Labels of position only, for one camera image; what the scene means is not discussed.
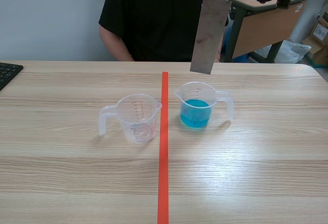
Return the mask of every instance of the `blue liquid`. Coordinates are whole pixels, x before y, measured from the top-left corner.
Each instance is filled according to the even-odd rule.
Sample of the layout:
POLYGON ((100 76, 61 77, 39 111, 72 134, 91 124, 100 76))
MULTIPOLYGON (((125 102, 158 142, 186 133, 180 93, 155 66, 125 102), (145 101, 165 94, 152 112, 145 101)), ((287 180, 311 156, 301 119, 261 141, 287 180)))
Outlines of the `blue liquid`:
MULTIPOLYGON (((186 103, 196 107, 209 106, 206 102, 197 99, 188 100, 186 101, 186 103)), ((199 109, 199 108, 190 107, 184 103, 182 104, 181 120, 188 127, 191 128, 204 127, 209 122, 210 116, 211 116, 211 108, 199 109)))

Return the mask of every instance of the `empty measuring cup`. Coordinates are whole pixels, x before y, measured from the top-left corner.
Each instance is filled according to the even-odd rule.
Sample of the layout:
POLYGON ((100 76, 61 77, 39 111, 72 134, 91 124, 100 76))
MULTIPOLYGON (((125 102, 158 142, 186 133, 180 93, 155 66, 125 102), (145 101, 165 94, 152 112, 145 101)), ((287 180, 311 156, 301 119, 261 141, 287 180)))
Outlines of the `empty measuring cup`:
POLYGON ((230 94, 217 91, 206 83, 187 83, 180 88, 176 95, 181 100, 181 120, 188 127, 206 126, 218 101, 226 102, 228 118, 232 120, 234 117, 234 102, 230 94))
POLYGON ((147 142, 156 131, 156 112, 162 107, 151 96, 134 94, 121 99, 117 105, 103 107, 99 114, 99 135, 106 133, 107 118, 116 117, 126 137, 134 142, 147 142))

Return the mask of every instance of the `black t-shirt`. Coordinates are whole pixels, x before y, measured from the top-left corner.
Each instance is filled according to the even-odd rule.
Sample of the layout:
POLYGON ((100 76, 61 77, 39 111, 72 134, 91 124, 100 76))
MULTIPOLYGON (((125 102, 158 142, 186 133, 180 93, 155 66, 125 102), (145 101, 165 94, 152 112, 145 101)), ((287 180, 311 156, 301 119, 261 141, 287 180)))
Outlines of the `black t-shirt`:
POLYGON ((99 24, 135 61, 190 62, 202 0, 106 0, 99 24))

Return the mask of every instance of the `keyboard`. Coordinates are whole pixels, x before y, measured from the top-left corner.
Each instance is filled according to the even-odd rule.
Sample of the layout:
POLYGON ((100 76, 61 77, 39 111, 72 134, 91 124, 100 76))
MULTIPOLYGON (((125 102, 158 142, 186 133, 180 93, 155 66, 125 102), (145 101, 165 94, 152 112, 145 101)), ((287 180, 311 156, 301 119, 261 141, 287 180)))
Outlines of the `keyboard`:
POLYGON ((22 65, 0 63, 0 91, 23 69, 22 65))

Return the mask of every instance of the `red tape line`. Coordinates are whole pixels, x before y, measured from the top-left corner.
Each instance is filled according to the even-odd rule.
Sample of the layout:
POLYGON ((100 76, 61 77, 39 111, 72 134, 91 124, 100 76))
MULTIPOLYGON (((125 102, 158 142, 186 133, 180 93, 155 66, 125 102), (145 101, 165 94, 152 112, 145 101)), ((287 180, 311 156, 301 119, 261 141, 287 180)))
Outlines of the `red tape line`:
POLYGON ((169 224, 169 73, 162 74, 157 224, 169 224))

